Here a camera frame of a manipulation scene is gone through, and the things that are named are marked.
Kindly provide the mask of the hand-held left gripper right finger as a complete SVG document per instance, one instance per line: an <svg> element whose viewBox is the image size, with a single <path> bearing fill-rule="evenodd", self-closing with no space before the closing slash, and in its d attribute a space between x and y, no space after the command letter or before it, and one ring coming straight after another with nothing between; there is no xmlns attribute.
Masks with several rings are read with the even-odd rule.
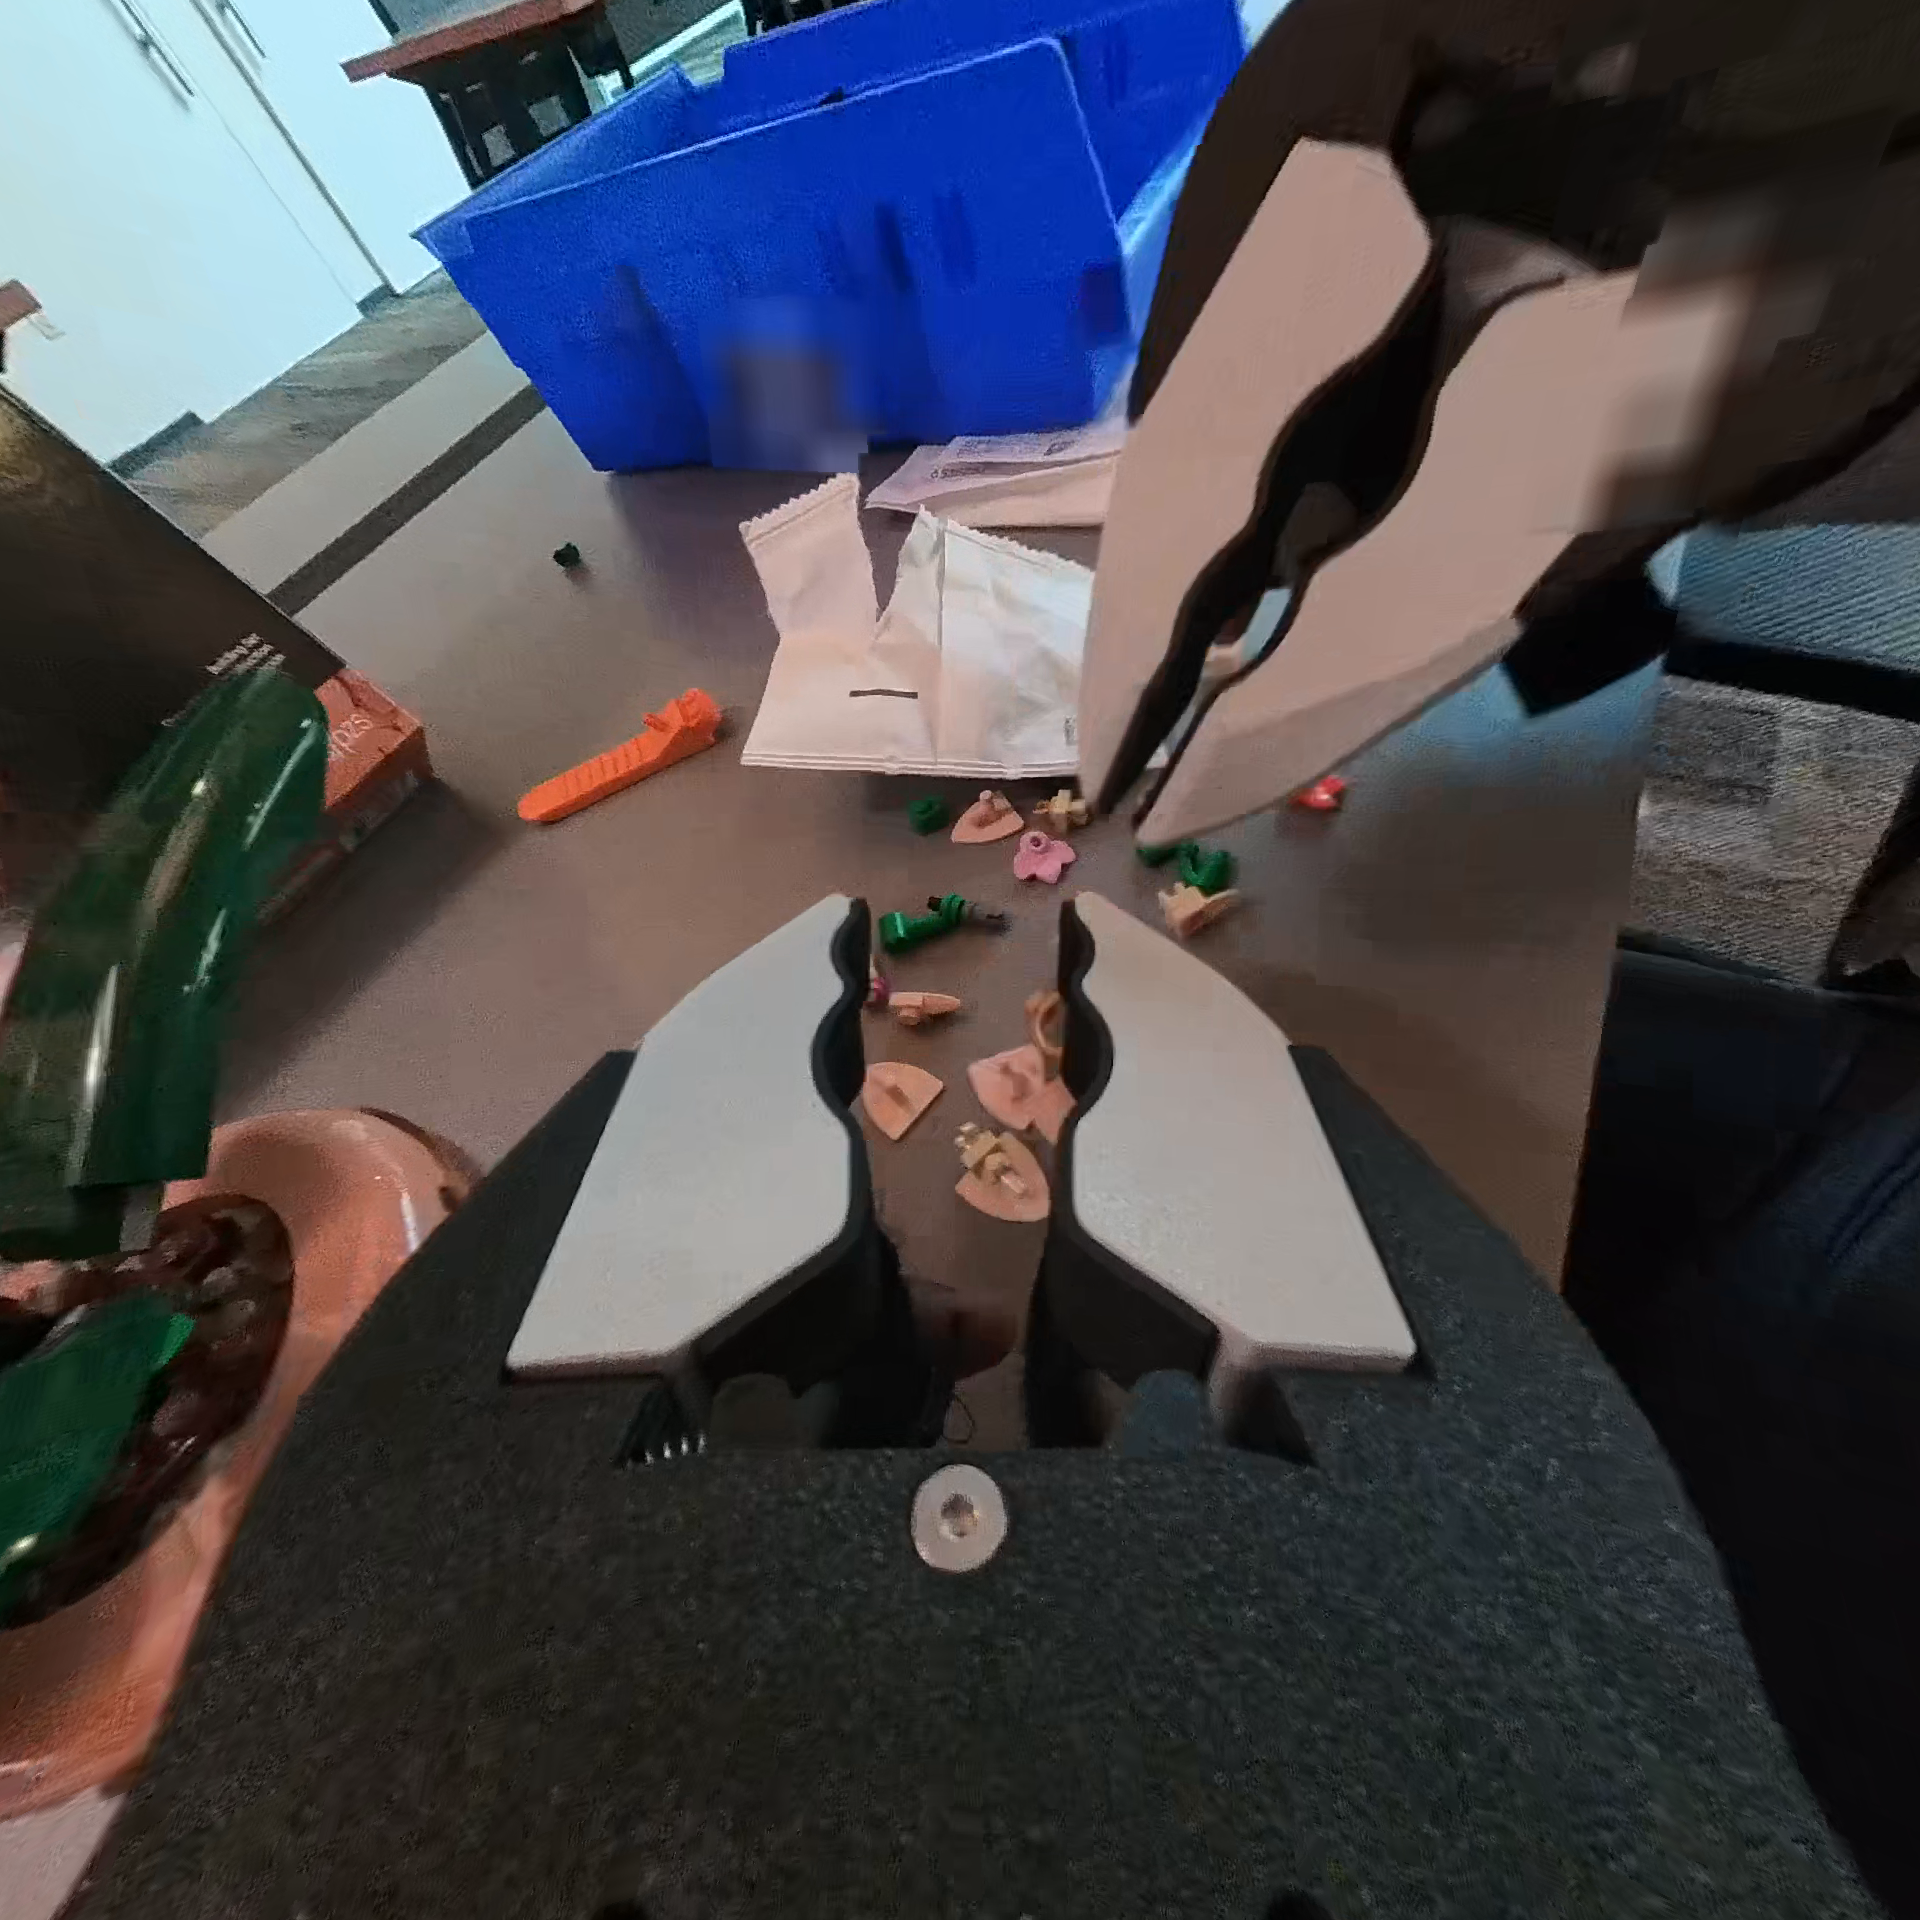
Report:
<svg viewBox="0 0 1920 1920"><path fill-rule="evenodd" d="M1277 1449L1282 1377L1403 1377L1420 1341L1274 1018L1093 891L1064 905L1057 994L1026 1440L1098 1449L1109 1398L1176 1377L1223 1440Z"/></svg>

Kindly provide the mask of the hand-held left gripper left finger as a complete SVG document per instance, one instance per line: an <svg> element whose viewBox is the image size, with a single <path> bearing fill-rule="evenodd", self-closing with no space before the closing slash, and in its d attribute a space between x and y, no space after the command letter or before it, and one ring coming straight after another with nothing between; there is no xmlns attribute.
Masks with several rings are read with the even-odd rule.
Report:
<svg viewBox="0 0 1920 1920"><path fill-rule="evenodd" d="M872 947L869 905L826 897L642 1035L506 1379L649 1381L701 1438L729 1389L761 1381L817 1446L930 1443L939 1354L856 1117Z"/></svg>

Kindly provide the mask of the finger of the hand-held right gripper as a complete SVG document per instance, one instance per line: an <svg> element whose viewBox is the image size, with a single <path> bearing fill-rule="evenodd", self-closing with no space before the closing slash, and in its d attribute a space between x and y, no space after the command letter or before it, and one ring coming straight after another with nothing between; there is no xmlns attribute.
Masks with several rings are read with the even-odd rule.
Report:
<svg viewBox="0 0 1920 1920"><path fill-rule="evenodd" d="M1403 490L1293 597L1281 645L1202 709L1136 837L1235 826L1475 679L1576 541L1603 523L1645 365L1637 274L1528 291L1432 400Z"/></svg>
<svg viewBox="0 0 1920 1920"><path fill-rule="evenodd" d="M1096 809L1117 807L1210 648L1256 610L1307 491L1352 519L1307 536L1300 570L1395 494L1440 329L1434 234L1395 162L1299 142L1120 454L1077 706Z"/></svg>

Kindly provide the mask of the pile of bricks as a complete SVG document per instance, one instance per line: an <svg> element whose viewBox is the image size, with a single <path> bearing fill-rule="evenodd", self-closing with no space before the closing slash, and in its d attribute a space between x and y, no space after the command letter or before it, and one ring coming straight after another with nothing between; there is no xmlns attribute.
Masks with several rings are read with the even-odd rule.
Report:
<svg viewBox="0 0 1920 1920"><path fill-rule="evenodd" d="M984 848L1018 839L1016 877L1057 882L1077 861L1064 837L1085 826L1088 807L1069 792L1047 801L1026 822L1001 792L984 790L952 822L955 846ZM1223 848L1183 841L1145 848L1140 863L1171 874L1159 895L1169 935L1189 941L1215 926L1240 895L1235 857ZM1133 1179L1172 1183L1189 1191L1201 1216L1228 1207L1232 1179L1261 1183L1259 1146L1297 1161L1290 1179L1336 1183L1332 1160L1313 1121L1313 1104L1290 1063L1284 1035L1232 986L1205 983L1208 969L1176 963L1171 947L1112 903L1093 897L1065 901L1079 912L1068 935L1105 931L1114 963L1088 969L1091 1029L1068 1033L1068 987L1034 993L1025 1003L1026 1040L968 1070L980 1112L999 1128L965 1126L959 1149L968 1174L955 1186L979 1213L1005 1221L1040 1219L1042 1177L1016 1136L1040 1134L1059 1146L1068 1118L1079 1114L1077 1163L1085 1175L1081 1205L1096 1230L1144 1227L1145 1215L1120 1200ZM937 1101L945 1081L913 1063L880 1061L867 1070L863 1101L880 1133L898 1142Z"/></svg>

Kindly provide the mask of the grey desk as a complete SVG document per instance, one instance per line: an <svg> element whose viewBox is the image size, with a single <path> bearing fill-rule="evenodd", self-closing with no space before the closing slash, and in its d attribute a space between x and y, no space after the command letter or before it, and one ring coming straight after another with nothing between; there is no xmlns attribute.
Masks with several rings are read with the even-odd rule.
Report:
<svg viewBox="0 0 1920 1920"><path fill-rule="evenodd" d="M536 829L537 781L688 686L745 730L776 630L739 538L803 486L589 470L481 339L264 494L208 550L298 585L303 624L424 722L439 782L257 949L231 1033L233 1114L365 1107L497 1161L608 1049L823 895L876 912L955 891L1005 935L919 968L959 993L921 1051L937 1112L876 1149L880 1213L936 1319L992 1363L1040 1238L954 1197L968 1063L1025 1035L1051 979L1057 895L1010 857L945 851L908 782L769 773L739 741ZM551 560L562 542L586 567ZM1489 675L1348 773L1337 815L1220 835L1244 903L1194 947L1297 1040L1328 1049L1549 1282L1561 1278L1656 671L1528 715Z"/></svg>

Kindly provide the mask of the long wooden-top desk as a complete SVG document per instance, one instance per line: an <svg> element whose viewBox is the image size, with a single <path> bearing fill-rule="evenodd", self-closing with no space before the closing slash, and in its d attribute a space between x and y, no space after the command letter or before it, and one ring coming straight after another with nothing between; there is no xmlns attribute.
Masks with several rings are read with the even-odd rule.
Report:
<svg viewBox="0 0 1920 1920"><path fill-rule="evenodd" d="M419 90L479 187L634 90L639 62L605 2L501 2L396 34L344 77Z"/></svg>

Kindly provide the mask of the printed white paper sheet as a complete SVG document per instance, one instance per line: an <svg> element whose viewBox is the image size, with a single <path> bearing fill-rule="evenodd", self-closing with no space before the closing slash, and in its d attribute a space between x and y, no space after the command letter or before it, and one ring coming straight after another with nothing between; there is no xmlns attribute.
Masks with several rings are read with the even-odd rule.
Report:
<svg viewBox="0 0 1920 1920"><path fill-rule="evenodd" d="M1096 531L1109 514L1127 439L1120 418L1012 437L919 447L865 499L991 534Z"/></svg>

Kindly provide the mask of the blue plastic bin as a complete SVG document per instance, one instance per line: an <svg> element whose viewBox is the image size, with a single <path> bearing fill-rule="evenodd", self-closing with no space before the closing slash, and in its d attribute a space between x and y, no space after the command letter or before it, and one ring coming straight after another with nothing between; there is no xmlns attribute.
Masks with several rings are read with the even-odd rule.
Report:
<svg viewBox="0 0 1920 1920"><path fill-rule="evenodd" d="M602 473L1105 418L1235 2L857 6L676 67L416 240Z"/></svg>

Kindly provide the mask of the orange brick separator tool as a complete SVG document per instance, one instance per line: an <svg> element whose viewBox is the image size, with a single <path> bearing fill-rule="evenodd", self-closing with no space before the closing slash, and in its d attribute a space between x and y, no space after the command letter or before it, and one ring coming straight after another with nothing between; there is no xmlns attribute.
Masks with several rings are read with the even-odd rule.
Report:
<svg viewBox="0 0 1920 1920"><path fill-rule="evenodd" d="M525 792L516 817L528 826L559 826L707 755L722 727L722 706L707 690L687 689L664 709L649 712L639 735Z"/></svg>

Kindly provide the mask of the person's legs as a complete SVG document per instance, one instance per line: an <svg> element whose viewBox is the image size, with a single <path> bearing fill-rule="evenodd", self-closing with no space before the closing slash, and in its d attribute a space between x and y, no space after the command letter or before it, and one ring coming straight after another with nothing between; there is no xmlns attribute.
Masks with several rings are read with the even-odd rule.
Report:
<svg viewBox="0 0 1920 1920"><path fill-rule="evenodd" d="M1818 1803L1915 1917L1915 1003L1623 937L1563 1293L1720 1553Z"/></svg>

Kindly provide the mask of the brick orchid model in pot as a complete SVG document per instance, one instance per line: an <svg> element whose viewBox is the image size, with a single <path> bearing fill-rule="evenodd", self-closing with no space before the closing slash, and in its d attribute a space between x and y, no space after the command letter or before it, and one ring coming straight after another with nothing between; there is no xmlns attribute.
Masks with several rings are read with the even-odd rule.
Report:
<svg viewBox="0 0 1920 1920"><path fill-rule="evenodd" d="M473 1186L380 1112L213 1121L233 979L329 758L320 695L216 679L7 986L7 1830L112 1808L304 1392Z"/></svg>

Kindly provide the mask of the black orchid set box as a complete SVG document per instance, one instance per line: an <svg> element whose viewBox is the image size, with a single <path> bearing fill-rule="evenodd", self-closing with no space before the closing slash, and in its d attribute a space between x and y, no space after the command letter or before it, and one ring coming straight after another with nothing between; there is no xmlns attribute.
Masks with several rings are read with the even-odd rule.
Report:
<svg viewBox="0 0 1920 1920"><path fill-rule="evenodd" d="M264 905L287 918L435 778L420 722L3 393L3 933L145 751L226 671L275 665L328 720L320 826Z"/></svg>

